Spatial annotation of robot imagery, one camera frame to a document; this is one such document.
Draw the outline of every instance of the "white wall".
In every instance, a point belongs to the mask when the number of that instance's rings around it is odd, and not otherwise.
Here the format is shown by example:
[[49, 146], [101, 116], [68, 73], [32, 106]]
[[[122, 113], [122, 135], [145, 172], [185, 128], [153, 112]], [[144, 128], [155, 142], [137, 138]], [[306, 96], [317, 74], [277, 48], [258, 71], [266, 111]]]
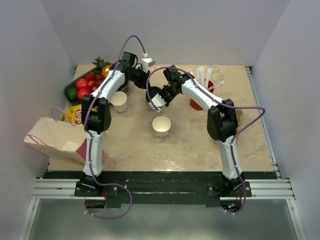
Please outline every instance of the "white wall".
[[253, 67], [281, 176], [309, 240], [319, 239], [320, 1], [291, 0]]
[[73, 67], [39, 0], [1, 1], [0, 23], [0, 239], [16, 240], [48, 163], [23, 140], [65, 102]]
[[[289, 0], [41, 0], [74, 63], [138, 35], [158, 64], [252, 65]], [[132, 41], [127, 51], [141, 53]]]

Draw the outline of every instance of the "floor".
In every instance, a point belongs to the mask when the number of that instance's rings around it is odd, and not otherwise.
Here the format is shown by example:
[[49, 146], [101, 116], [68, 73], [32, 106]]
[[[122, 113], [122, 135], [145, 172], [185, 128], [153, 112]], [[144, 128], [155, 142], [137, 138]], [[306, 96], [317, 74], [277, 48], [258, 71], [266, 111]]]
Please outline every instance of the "floor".
[[[105, 209], [105, 215], [125, 211]], [[84, 214], [83, 200], [41, 200], [30, 240], [296, 240], [285, 200], [248, 200], [236, 216], [202, 205], [133, 205], [116, 220]]]

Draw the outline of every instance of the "lime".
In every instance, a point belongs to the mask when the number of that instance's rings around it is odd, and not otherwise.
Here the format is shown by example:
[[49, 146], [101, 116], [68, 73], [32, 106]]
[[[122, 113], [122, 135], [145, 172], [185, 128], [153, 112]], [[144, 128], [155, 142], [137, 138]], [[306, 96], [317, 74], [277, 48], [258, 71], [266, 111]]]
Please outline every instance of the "lime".
[[78, 94], [78, 90], [75, 87], [72, 87], [67, 91], [66, 96], [70, 101], [77, 101], [78, 100], [77, 94]]

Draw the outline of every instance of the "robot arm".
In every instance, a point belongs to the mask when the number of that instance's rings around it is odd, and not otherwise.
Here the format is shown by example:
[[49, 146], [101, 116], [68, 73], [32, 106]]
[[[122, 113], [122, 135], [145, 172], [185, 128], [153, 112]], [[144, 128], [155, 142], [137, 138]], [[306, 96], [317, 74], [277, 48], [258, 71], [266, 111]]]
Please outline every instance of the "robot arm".
[[93, 108], [97, 107], [98, 109], [97, 111], [90, 111], [89, 116], [87, 117], [86, 129], [88, 132], [86, 133], [86, 161], [79, 182], [81, 186], [88, 187], [88, 191], [92, 194], [96, 194], [98, 189], [96, 183], [93, 181], [92, 175], [94, 174], [94, 176], [98, 178], [103, 170], [103, 143], [106, 132], [111, 124], [109, 102], [118, 88], [126, 81], [132, 81], [138, 88], [146, 88], [146, 82], [150, 74], [149, 67], [153, 66], [155, 61], [148, 57], [146, 53], [143, 56], [142, 67], [136, 68], [134, 63], [137, 56], [129, 52], [124, 52], [118, 65], [116, 66], [116, 64], [113, 64], [110, 68], [107, 79], [113, 75], [112, 80], [103, 82], [91, 95], [83, 96], [81, 107], [81, 121], [83, 124], [86, 120], [90, 105], [94, 98], [97, 97]]
[[[241, 184], [230, 151], [231, 140], [236, 134], [236, 128], [238, 127], [236, 112], [234, 109], [223, 107], [215, 101], [212, 101], [203, 91], [218, 102], [223, 102], [231, 106], [234, 105], [233, 102], [230, 99], [224, 101], [222, 98], [213, 95], [200, 84], [195, 85], [187, 74], [181, 74], [176, 69], [167, 68], [163, 73], [168, 81], [168, 85], [163, 86], [162, 89], [154, 86], [150, 88], [151, 101], [149, 105], [159, 112], [163, 106], [168, 107], [169, 103], [178, 94], [187, 95], [199, 104], [203, 110], [207, 112], [207, 131], [209, 135], [216, 140], [219, 147], [224, 184], [229, 191], [234, 190]], [[239, 165], [235, 143], [233, 144], [233, 152], [236, 166], [241, 174], [241, 178], [244, 180], [245, 178]]]

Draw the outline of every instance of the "red cup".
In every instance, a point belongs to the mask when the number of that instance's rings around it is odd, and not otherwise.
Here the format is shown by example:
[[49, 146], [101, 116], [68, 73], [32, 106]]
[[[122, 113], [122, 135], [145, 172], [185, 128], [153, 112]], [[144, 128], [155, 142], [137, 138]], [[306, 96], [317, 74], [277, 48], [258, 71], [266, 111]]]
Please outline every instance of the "red cup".
[[[212, 81], [209, 81], [208, 88], [211, 88], [213, 85], [214, 85], [214, 83], [213, 83]], [[210, 93], [213, 94], [213, 93], [214, 93], [214, 90], [215, 90], [215, 89], [211, 89], [211, 90], [210, 90]], [[195, 110], [198, 110], [198, 111], [203, 110], [203, 108], [200, 107], [199, 104], [196, 103], [195, 101], [193, 101], [192, 99], [190, 99], [190, 105], [191, 105], [191, 107], [192, 107], [193, 109], [195, 109]]]

